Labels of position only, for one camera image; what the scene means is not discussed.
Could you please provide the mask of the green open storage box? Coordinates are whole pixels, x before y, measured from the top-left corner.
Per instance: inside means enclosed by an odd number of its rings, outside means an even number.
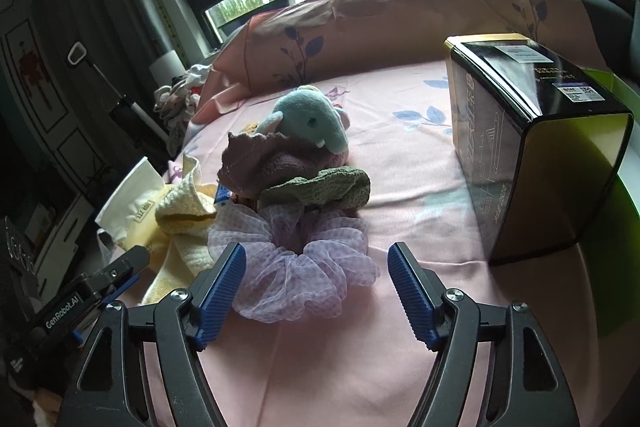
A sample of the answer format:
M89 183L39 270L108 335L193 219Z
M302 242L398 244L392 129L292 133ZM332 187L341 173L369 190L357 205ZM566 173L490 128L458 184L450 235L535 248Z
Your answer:
M604 337L639 317L639 90L612 72L585 72L634 118L611 194L582 240L598 334Z

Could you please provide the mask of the pile of white clothes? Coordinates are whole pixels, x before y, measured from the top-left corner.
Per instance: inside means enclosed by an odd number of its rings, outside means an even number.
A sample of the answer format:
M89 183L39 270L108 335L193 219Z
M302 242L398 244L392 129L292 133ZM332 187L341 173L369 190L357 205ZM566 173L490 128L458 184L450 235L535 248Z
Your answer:
M209 72L209 65L195 64L171 80L170 86L166 84L154 92L154 112L166 128L170 157L176 157L182 149L186 129L198 108Z

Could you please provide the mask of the pink floral pillow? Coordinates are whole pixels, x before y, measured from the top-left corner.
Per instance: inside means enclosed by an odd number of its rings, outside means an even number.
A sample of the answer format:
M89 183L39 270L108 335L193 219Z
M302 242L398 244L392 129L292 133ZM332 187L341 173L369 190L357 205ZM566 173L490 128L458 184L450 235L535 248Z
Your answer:
M222 47L193 124L244 100L379 68L440 61L450 36L517 32L602 69L580 0L307 0L253 16Z

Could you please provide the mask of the white cylindrical bin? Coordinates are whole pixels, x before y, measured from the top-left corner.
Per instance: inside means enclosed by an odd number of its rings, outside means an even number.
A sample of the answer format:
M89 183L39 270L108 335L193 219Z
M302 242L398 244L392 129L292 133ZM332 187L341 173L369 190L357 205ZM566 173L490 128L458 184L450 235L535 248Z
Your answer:
M163 87L171 86L174 79L181 77L186 69L178 53L170 50L152 62L149 71L157 86Z

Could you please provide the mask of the teal plush elephant toy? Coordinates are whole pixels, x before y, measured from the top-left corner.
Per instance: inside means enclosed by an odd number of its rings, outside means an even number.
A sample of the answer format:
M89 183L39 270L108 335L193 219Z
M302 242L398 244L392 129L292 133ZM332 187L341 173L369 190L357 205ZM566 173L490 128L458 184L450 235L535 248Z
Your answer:
M349 117L341 106L334 105L318 88L302 86L281 96L256 132L295 136L338 155L347 150L349 126Z

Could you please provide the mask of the black and gold box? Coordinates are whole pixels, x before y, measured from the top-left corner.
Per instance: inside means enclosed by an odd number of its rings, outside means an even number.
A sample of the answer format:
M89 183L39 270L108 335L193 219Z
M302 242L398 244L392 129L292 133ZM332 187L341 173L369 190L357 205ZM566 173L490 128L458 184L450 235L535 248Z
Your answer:
M452 139L492 265L562 251L610 193L632 113L520 34L445 41Z

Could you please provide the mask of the black stick vacuum cleaner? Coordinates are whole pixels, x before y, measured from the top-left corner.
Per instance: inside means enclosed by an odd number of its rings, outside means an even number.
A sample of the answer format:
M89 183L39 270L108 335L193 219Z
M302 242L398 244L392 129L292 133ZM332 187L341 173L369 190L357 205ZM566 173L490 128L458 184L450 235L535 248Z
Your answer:
M87 48L80 42L76 41L67 54L67 63L70 67L78 67L82 62L86 62L98 75L98 77L111 89L119 103L128 107L134 115L136 115L148 127L160 141L168 143L168 134L155 122L155 120L145 112L145 110L132 98L129 98L124 92L115 87L114 83L109 80L104 72L99 68L98 64L89 56Z

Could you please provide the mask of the green knitted cloth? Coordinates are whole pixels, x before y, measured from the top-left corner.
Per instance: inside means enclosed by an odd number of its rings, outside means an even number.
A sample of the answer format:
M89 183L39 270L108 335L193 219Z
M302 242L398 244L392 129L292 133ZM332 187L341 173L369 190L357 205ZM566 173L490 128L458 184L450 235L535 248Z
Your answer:
M371 180L356 167L323 169L307 179L296 176L267 188L259 195L260 207L297 202L305 208L355 211L369 202Z

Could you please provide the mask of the small blue carton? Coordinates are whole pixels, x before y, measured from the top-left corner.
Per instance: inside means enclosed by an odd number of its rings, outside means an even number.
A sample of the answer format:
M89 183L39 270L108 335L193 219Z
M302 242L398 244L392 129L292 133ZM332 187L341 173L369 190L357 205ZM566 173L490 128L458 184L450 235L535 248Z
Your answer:
M218 185L215 198L214 198L215 206L216 207L224 206L227 204L227 202L230 202L231 199L232 199L232 192L227 187L224 187L223 185Z

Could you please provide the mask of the dark grey sofa cushion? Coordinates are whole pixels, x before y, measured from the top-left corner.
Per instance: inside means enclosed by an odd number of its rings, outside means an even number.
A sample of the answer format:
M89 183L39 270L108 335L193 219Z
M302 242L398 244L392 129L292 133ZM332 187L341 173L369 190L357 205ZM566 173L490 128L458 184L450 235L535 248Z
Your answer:
M639 49L633 49L634 17L611 0L580 0L606 66L625 80L639 83Z

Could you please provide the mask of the long black planter box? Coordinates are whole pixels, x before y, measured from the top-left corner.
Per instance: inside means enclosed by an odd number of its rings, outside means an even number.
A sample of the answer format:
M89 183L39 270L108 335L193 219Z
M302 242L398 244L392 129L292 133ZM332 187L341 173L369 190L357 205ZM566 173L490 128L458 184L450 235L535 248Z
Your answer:
M233 31L247 23L254 15L282 10L294 3L295 0L272 0L254 8L245 9L236 0L229 0L213 6L207 14L221 35L230 37Z

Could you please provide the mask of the lilac mesh scrunchie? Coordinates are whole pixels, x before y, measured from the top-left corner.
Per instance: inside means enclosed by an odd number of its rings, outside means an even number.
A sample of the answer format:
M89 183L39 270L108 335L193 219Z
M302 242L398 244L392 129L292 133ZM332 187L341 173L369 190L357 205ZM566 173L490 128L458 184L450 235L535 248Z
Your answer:
M380 276L368 254L367 225L342 210L228 204L208 233L209 254L217 257L230 243L246 257L233 309L257 322L338 317L349 288L371 286Z

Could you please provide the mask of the pink floral bed sheet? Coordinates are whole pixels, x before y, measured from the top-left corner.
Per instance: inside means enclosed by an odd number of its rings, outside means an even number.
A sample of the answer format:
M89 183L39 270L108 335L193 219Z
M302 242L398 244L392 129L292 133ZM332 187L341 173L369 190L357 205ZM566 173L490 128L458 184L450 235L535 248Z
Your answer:
M448 124L398 110L449 107L441 62L338 77L321 85L346 106L352 165L372 192L360 217L370 258L405 242L425 268L484 303L529 303L559 357L582 425L600 424L639 369L639 325L600 335L587 265L576 249L491 268ZM231 313L201 356L231 426L403 426L435 357L413 336L390 277L352 288L338 317L272 324Z

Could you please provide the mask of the yellow terry towel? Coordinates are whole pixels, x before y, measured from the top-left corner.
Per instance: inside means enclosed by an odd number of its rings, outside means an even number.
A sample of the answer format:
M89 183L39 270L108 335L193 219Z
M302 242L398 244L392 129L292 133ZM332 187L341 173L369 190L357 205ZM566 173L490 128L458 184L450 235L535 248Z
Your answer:
M214 264L207 237L217 213L217 185L201 181L200 162L192 156L183 156L178 181L166 183L145 165L134 169L129 180L142 193L128 205L124 236L116 244L149 251L154 279L142 303L152 305L174 289L188 287Z

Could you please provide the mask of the white tissue pack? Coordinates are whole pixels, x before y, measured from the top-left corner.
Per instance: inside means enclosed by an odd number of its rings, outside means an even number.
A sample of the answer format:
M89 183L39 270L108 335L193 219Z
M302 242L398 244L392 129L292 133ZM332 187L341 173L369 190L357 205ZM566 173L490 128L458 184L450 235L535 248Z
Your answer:
M143 157L107 199L96 216L96 224L114 244L124 247L130 225L142 221L164 187L163 178Z

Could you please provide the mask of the mauve brown knitted cloth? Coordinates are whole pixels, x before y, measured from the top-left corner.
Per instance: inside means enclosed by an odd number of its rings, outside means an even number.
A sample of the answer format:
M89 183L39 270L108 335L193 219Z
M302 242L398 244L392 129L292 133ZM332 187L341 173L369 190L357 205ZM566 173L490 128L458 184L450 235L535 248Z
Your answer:
M301 176L311 179L328 168L346 164L349 149L334 154L311 142L282 133L228 133L221 155L218 181L246 198L257 198L267 188Z

